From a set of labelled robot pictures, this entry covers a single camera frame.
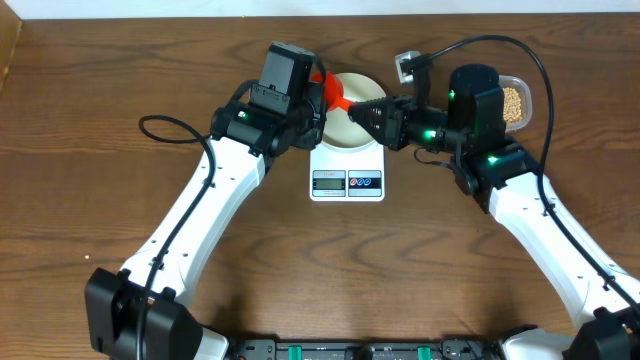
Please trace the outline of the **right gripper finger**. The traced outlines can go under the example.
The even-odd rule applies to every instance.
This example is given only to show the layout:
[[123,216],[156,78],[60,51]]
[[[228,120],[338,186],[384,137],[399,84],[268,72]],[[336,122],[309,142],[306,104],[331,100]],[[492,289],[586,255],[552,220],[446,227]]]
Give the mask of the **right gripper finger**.
[[365,102],[356,102],[349,107],[348,115],[352,120],[375,118],[378,120],[398,119],[400,110],[395,97],[379,98]]
[[395,145],[395,119],[378,120],[366,118],[363,120],[351,119],[351,121],[358,124],[377,143],[388,148],[392,148]]

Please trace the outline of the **red plastic measuring scoop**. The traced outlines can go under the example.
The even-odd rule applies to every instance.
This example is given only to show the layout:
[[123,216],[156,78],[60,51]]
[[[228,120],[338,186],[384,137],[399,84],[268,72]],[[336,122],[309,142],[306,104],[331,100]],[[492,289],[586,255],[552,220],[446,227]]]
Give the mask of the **red plastic measuring scoop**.
[[[318,91],[322,80],[325,80],[324,92],[322,99],[319,99]],[[325,77],[321,73],[316,73],[310,78],[308,96],[309,104],[314,111],[317,111],[320,105],[325,103],[328,111],[342,109],[348,112],[349,108],[354,104],[353,101],[346,99],[342,82],[331,72],[327,72]]]

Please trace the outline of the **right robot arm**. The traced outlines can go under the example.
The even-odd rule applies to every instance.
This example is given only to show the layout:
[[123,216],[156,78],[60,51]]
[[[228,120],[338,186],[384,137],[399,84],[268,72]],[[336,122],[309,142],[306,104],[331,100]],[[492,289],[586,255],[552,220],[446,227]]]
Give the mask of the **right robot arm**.
[[639,281],[618,267],[562,204],[537,162],[503,120],[504,91],[492,67],[457,68],[448,109],[428,93],[349,106],[349,118],[390,150],[415,144],[447,152],[461,191],[525,248],[561,298],[578,332],[527,326],[496,342],[502,359],[636,359]]

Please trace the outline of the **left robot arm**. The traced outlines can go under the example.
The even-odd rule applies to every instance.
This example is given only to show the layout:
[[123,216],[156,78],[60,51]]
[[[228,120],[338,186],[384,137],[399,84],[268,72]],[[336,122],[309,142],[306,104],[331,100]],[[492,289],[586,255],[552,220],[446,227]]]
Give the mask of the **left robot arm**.
[[218,108],[198,167],[143,246],[110,272],[88,280],[85,304],[91,347],[111,359],[222,359],[228,339],[190,313],[204,267],[232,217],[292,147],[312,150],[322,138],[326,82],[298,90],[242,83]]

